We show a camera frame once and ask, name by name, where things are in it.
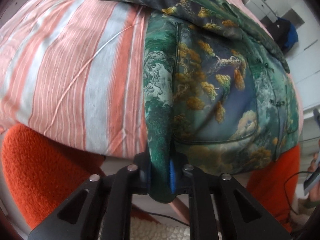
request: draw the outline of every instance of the metal rivet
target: metal rivet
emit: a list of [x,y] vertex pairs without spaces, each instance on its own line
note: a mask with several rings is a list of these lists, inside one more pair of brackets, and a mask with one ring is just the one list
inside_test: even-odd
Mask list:
[[100,179],[100,176],[98,174],[92,174],[90,177],[89,177],[89,180],[90,181],[98,181]]
[[138,169],[138,166],[135,165],[135,164],[130,164],[128,167],[127,167],[128,171],[136,171]]
[[221,178],[222,178],[223,180],[231,180],[232,176],[231,176],[229,173],[223,173],[223,174],[221,175]]
[[192,170],[193,170],[193,165],[191,165],[191,164],[185,164],[185,165],[183,165],[183,169],[184,169],[185,171],[192,171]]

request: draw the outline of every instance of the triangular cutout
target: triangular cutout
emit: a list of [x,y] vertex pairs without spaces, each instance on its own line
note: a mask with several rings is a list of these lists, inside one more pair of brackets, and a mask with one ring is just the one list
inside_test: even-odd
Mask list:
[[236,197],[242,219],[245,223],[250,223],[251,221],[261,218],[260,213],[238,190],[234,191],[234,195]]
[[58,213],[58,218],[64,220],[72,225],[76,224],[87,198],[88,190],[82,190]]

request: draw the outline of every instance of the cabinet handle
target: cabinet handle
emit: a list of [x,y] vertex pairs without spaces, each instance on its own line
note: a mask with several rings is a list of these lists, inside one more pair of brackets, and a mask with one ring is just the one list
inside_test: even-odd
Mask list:
[[309,49],[313,44],[315,44],[316,42],[318,42],[319,41],[319,39],[317,39],[317,40],[315,40],[313,43],[311,43],[309,46],[307,46],[307,47],[305,47],[304,48],[304,51],[306,50],[306,49]]

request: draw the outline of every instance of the bed sheet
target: bed sheet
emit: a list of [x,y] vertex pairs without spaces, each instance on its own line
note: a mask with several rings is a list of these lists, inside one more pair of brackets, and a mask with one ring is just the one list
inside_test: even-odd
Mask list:
[[[264,28],[241,0],[227,1]],[[139,5],[30,0],[0,30],[0,132],[21,122],[81,150],[143,151],[147,20]]]

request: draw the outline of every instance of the wrinkled fabric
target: wrinkled fabric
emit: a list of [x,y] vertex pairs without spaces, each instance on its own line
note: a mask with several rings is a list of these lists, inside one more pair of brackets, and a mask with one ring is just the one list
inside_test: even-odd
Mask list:
[[275,42],[226,0],[116,0],[153,8],[143,86],[151,195],[178,152],[211,174],[261,169],[297,145],[298,105]]

